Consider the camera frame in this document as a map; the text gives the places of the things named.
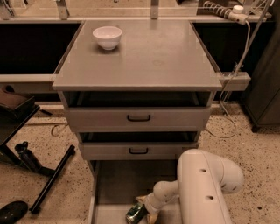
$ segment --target white bowl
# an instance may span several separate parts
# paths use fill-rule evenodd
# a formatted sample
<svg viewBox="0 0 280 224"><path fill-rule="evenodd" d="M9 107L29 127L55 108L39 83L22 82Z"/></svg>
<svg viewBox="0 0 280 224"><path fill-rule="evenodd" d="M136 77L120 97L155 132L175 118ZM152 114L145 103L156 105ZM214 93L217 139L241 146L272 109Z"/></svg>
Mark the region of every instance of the white bowl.
<svg viewBox="0 0 280 224"><path fill-rule="evenodd" d="M97 44L104 50L113 50L120 43L122 30L114 26L103 26L93 31Z"/></svg>

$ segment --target drawer handle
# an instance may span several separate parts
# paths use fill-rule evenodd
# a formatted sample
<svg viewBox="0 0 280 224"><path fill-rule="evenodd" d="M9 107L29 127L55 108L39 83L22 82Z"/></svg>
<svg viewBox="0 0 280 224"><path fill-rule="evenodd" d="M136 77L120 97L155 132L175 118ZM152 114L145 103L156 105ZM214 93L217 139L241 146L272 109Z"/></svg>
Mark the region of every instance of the drawer handle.
<svg viewBox="0 0 280 224"><path fill-rule="evenodd" d="M136 154L147 154L148 153L148 151L149 151L149 148L146 148L145 150L143 150L143 151L133 151L133 149L132 148L129 148L129 153L130 154L133 154L133 155L136 155Z"/></svg>
<svg viewBox="0 0 280 224"><path fill-rule="evenodd" d="M130 122L148 122L151 119L151 115L148 115L147 118L131 118L130 115L126 117Z"/></svg>

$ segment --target drawer front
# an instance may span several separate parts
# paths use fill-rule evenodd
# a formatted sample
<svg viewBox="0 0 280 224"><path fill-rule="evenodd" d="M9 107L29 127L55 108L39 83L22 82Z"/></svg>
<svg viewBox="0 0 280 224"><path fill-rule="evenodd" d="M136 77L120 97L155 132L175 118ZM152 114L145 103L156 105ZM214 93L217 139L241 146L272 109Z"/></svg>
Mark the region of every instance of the drawer front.
<svg viewBox="0 0 280 224"><path fill-rule="evenodd" d="M71 130L146 131L203 130L210 116L207 108L66 108Z"/></svg>
<svg viewBox="0 0 280 224"><path fill-rule="evenodd" d="M197 143L80 143L81 155L86 160L142 160L178 159Z"/></svg>

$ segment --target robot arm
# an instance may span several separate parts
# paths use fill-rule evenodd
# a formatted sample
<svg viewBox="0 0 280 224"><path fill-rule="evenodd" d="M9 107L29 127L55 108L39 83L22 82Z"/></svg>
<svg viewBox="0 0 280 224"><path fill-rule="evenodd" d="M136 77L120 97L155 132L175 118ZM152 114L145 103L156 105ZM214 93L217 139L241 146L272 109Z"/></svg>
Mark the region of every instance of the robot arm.
<svg viewBox="0 0 280 224"><path fill-rule="evenodd" d="M238 192L241 168L231 160L203 150L187 150L178 161L178 181L160 181L144 198L149 215L180 197L184 224L232 223L222 193Z"/></svg>

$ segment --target white cable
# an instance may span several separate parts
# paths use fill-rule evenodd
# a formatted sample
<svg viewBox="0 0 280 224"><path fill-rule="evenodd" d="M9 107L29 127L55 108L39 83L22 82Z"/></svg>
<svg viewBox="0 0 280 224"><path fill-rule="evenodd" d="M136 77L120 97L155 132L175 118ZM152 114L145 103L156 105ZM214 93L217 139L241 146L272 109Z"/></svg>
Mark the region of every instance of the white cable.
<svg viewBox="0 0 280 224"><path fill-rule="evenodd" d="M226 110L225 108L225 105L224 105L224 101L225 99L227 98L228 96L228 92L225 91L226 87L228 86L228 84L230 83L230 81L238 74L239 72L239 69L241 67L241 63L243 61L243 58L246 57L246 54L248 52L248 49L249 49L249 37L250 37L250 23L248 21L246 21L246 24L248 26L248 33L247 33L247 39L246 39L246 44L245 44L245 49L244 49L244 52L243 52L243 55L241 57L241 60L239 61L238 65L235 67L234 71L232 72L231 74L231 78L228 80L228 82L226 83L226 85L224 85L224 87L222 88L221 90L221 93L220 93L220 97L219 97L219 102L220 102L220 107L221 109L224 111L224 113L226 114L226 118L234 125L234 133L232 135L229 135L229 136L217 136L215 135L211 130L209 130L208 128L206 128L206 131L208 131L212 136L214 137L218 137L218 138L230 138L230 137L233 137L236 135L237 133L237 125L235 123L235 121L232 119L231 115L228 113L228 111Z"/></svg>

